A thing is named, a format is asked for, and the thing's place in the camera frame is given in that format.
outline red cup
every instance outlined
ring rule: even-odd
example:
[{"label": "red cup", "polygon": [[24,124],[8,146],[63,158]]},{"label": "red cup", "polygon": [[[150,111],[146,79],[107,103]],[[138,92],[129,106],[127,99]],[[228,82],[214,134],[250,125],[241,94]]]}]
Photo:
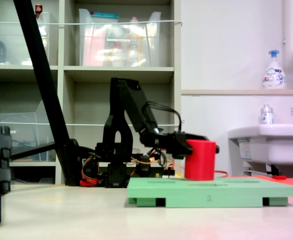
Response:
[{"label": "red cup", "polygon": [[186,140],[193,148],[185,158],[184,177],[195,181],[212,181],[215,178],[216,142]]}]

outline green foam tray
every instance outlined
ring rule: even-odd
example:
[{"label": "green foam tray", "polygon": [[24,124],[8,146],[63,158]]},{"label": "green foam tray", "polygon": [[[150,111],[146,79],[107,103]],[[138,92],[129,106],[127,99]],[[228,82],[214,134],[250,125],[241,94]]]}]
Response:
[{"label": "green foam tray", "polygon": [[129,204],[138,207],[287,206],[288,197],[293,197],[293,186],[250,177],[213,181],[133,177],[127,187],[127,197]]}]

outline shelf board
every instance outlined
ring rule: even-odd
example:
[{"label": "shelf board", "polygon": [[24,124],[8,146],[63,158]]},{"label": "shelf board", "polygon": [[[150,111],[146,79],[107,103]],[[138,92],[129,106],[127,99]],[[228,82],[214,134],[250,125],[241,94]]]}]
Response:
[{"label": "shelf board", "polygon": [[141,84],[169,84],[174,67],[65,66],[64,71],[76,83],[109,84],[111,78],[127,78]]},{"label": "shelf board", "polygon": [[268,90],[211,90],[211,89],[184,89],[183,96],[203,95],[293,95],[293,89],[268,89]]},{"label": "shelf board", "polygon": [[11,161],[10,167],[55,167],[55,161]]},{"label": "shelf board", "polygon": [[[53,81],[58,81],[58,66],[50,66]],[[0,65],[0,83],[35,83],[33,66]]]},{"label": "shelf board", "polygon": [[74,0],[77,4],[103,5],[170,5],[171,0]]}]

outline table surface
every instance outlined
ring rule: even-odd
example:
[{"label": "table surface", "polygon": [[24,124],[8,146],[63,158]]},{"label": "table surface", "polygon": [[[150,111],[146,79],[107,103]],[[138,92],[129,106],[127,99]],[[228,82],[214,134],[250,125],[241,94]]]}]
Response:
[{"label": "table surface", "polygon": [[288,207],[128,205],[126,189],[13,185],[2,198],[0,240],[293,240]]}]

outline clear plastic bin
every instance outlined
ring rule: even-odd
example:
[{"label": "clear plastic bin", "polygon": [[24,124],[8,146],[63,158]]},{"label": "clear plastic bin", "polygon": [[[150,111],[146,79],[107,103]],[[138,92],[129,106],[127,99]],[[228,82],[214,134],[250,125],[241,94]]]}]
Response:
[{"label": "clear plastic bin", "polygon": [[[50,12],[42,12],[38,27],[50,65],[57,65],[58,26]],[[0,65],[32,65],[27,44],[20,24],[0,23]]]},{"label": "clear plastic bin", "polygon": [[[153,12],[149,21],[159,21]],[[94,24],[86,9],[79,9],[80,65],[100,67],[159,67],[160,23]]]},{"label": "clear plastic bin", "polygon": [[[36,112],[0,113],[0,125],[10,128],[13,153],[54,141],[43,101]],[[55,151],[50,150],[15,161],[52,162],[55,159]]]}]

